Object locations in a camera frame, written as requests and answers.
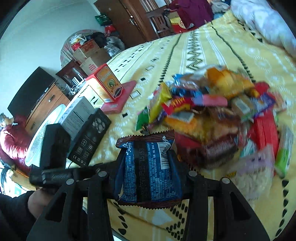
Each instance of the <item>drawer handle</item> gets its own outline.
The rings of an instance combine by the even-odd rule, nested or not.
[[[48,102],[51,102],[53,100],[53,98],[55,97],[55,95],[52,95],[52,97],[49,99]]]
[[[33,130],[34,126],[36,125],[36,123],[34,122],[30,128],[30,130]]]

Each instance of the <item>metal screw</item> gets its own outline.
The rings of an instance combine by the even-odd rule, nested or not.
[[[196,177],[197,176],[197,172],[196,171],[189,171],[189,176],[191,177]]]
[[[70,178],[66,181],[67,185],[72,185],[74,183],[74,179]]]
[[[230,180],[227,177],[222,178],[222,182],[225,184],[230,183]]]
[[[100,177],[105,177],[106,175],[107,175],[107,172],[105,172],[105,171],[99,172]]]

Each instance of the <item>black sleeve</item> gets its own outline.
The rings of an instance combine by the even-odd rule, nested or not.
[[[15,198],[0,194],[0,210],[22,240],[26,240],[36,221],[28,209],[28,200],[32,193],[33,191],[28,191]]]

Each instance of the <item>white blanket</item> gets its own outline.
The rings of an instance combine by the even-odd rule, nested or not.
[[[284,48],[296,58],[296,39],[293,33],[266,0],[232,0],[231,10],[250,29],[257,30],[268,42]]]

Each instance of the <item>tv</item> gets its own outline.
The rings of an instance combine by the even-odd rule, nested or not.
[[[13,97],[8,106],[9,112],[13,116],[23,115],[28,117],[38,100],[54,81],[54,77],[38,67]]]

